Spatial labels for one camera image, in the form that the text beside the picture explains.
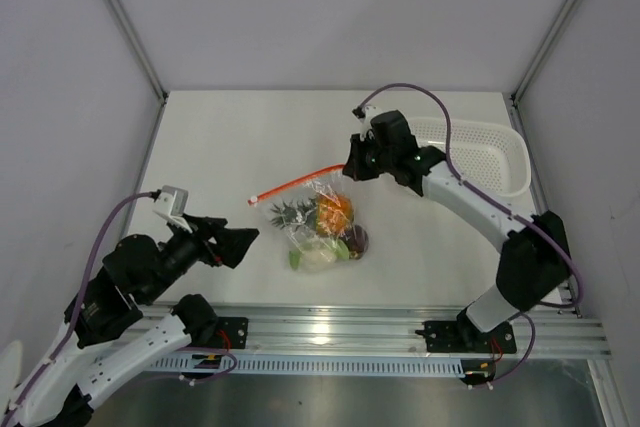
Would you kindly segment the toy pineapple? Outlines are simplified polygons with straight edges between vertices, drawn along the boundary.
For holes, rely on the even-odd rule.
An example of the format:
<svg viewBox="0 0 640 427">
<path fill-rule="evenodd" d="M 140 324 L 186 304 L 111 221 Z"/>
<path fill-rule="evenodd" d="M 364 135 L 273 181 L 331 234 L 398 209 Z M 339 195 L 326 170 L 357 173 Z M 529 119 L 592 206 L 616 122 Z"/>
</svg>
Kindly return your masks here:
<svg viewBox="0 0 640 427">
<path fill-rule="evenodd" d="M 306 200 L 282 201 L 270 208 L 270 223 L 281 230 L 339 237 L 354 224 L 352 201 L 342 194 L 316 194 Z"/>
</svg>

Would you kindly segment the clear zip bag orange zipper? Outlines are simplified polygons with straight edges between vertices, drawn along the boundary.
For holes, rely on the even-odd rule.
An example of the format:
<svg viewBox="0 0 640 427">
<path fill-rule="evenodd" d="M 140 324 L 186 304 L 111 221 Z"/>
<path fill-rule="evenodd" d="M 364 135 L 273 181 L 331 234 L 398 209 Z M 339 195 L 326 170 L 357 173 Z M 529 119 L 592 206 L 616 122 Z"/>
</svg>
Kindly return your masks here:
<svg viewBox="0 0 640 427">
<path fill-rule="evenodd" d="M 320 273 L 354 263 L 369 250 L 369 235 L 342 164 L 331 165 L 248 199 L 287 238 L 289 268 Z"/>
</svg>

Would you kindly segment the dark red toy apple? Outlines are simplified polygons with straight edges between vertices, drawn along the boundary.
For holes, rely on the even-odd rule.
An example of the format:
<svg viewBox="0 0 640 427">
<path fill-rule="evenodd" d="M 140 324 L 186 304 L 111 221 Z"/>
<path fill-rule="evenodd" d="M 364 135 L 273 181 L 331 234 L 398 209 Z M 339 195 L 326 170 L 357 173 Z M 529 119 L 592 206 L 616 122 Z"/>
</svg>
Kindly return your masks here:
<svg viewBox="0 0 640 427">
<path fill-rule="evenodd" d="M 367 231 L 359 224 L 354 224 L 343 236 L 343 242 L 348 248 L 349 258 L 352 260 L 363 257 L 369 248 Z"/>
</svg>

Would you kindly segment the green toy cabbage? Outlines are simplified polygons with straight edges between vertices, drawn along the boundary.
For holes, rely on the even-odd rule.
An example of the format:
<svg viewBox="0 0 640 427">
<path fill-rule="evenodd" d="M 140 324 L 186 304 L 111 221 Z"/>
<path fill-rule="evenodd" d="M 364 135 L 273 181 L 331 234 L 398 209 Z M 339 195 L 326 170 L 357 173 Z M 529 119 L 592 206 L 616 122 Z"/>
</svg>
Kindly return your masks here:
<svg viewBox="0 0 640 427">
<path fill-rule="evenodd" d="M 312 240 L 292 247 L 289 267 L 298 272 L 320 272 L 350 259 L 350 251 L 342 240 Z"/>
</svg>

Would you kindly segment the white toy garlic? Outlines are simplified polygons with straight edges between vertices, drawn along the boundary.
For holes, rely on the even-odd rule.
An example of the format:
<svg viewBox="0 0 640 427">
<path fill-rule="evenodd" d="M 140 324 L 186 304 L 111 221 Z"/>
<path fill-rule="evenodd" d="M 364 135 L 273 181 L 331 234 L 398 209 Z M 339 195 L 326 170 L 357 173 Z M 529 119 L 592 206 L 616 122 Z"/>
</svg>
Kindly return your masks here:
<svg viewBox="0 0 640 427">
<path fill-rule="evenodd" d="M 298 269 L 306 273 L 319 273 L 337 262 L 333 249 L 324 243 L 309 244 L 301 248 Z"/>
</svg>

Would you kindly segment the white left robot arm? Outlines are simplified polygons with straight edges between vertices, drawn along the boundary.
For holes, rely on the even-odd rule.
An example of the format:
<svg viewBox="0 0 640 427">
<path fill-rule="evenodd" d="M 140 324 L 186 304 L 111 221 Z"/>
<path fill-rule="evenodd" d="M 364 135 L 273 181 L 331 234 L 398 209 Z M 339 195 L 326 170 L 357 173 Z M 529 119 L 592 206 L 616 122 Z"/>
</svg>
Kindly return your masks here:
<svg viewBox="0 0 640 427">
<path fill-rule="evenodd" d="M 235 268 L 257 239 L 256 228 L 230 228 L 224 218 L 185 216 L 165 243 L 134 234 L 102 260 L 64 312 L 43 360 L 13 387 L 4 426 L 85 426 L 121 387 L 162 357 L 209 348 L 219 318 L 200 294 L 182 297 L 137 339 L 114 344 L 197 263 Z"/>
</svg>

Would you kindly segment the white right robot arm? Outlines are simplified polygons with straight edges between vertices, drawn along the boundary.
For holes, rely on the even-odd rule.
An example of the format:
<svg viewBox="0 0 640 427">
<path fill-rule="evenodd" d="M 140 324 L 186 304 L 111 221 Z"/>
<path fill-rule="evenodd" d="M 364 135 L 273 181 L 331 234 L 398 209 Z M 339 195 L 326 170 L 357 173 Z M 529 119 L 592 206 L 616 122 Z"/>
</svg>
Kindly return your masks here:
<svg viewBox="0 0 640 427">
<path fill-rule="evenodd" d="M 345 176 L 367 181 L 388 174 L 397 184 L 436 202 L 478 231 L 499 253 L 494 284 L 458 316 L 456 336 L 468 350 L 489 343 L 500 324 L 525 313 L 570 276 L 561 219 L 552 212 L 519 215 L 505 201 L 470 187 L 436 146 L 422 146 L 397 111 L 354 109 L 362 130 L 350 138 Z"/>
</svg>

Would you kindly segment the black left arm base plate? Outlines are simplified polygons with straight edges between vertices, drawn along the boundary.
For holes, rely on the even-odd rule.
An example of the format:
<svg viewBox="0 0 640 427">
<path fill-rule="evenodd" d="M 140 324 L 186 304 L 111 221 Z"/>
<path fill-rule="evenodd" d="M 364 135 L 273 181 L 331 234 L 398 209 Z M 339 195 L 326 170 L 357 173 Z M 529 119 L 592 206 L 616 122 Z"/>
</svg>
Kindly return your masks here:
<svg viewBox="0 0 640 427">
<path fill-rule="evenodd" d="M 246 317 L 220 317 L 210 346 L 224 350 L 244 350 L 249 333 Z"/>
</svg>

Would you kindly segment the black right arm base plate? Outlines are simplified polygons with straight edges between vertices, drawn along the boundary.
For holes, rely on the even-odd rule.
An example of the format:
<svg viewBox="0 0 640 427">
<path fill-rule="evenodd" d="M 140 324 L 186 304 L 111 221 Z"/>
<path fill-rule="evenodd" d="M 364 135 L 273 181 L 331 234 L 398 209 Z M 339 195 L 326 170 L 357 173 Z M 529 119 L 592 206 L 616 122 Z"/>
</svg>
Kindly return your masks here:
<svg viewBox="0 0 640 427">
<path fill-rule="evenodd" d="M 503 322 L 489 332 L 455 320 L 424 321 L 414 333 L 423 338 L 429 353 L 515 354 L 517 345 L 513 327 Z"/>
</svg>

